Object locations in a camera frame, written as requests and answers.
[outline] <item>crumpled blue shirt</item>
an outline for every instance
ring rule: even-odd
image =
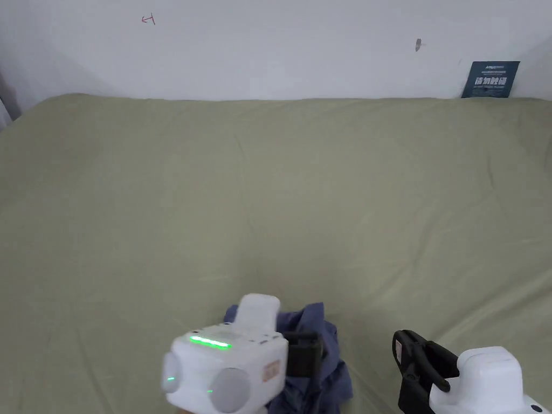
[[[226,311],[224,322],[233,322],[237,305]],[[322,361],[319,383],[308,378],[286,377],[284,390],[268,405],[269,414],[339,414],[339,405],[353,397],[351,376],[339,358],[335,325],[324,320],[324,304],[307,305],[299,312],[279,313],[277,331],[317,332],[322,335],[326,355]]]

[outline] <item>wall mark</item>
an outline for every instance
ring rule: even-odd
[[[150,14],[151,14],[151,17],[148,17],[147,19],[144,18],[145,16],[142,16],[142,23],[147,23],[148,20],[151,20],[153,22],[153,25],[155,26],[155,20],[153,19],[153,13],[150,13]]]

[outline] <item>green led light bar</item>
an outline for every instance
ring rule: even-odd
[[[199,343],[200,345],[205,345],[207,347],[216,348],[216,349],[230,349],[232,345],[229,343],[213,341],[212,339],[201,338],[200,336],[191,336],[190,342]]]

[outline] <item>white camera housing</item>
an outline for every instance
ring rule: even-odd
[[[163,361],[167,401],[195,414],[256,413],[285,385],[288,341],[276,332],[278,298],[249,294],[234,323],[176,338]]]
[[[429,406],[436,414],[550,414],[523,393],[521,366],[506,349],[470,349],[457,367],[460,376],[447,379],[450,392],[431,388]]]

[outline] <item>sticker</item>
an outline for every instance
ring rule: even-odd
[[[516,77],[519,61],[473,62],[462,98],[507,98]]]
[[[263,368],[263,382],[267,382],[268,380],[274,378],[276,375],[280,373],[280,360],[271,362],[270,364],[266,365]]]
[[[398,339],[395,340],[395,353],[397,354],[397,361],[399,361],[399,364],[401,364],[402,343],[400,343]]]

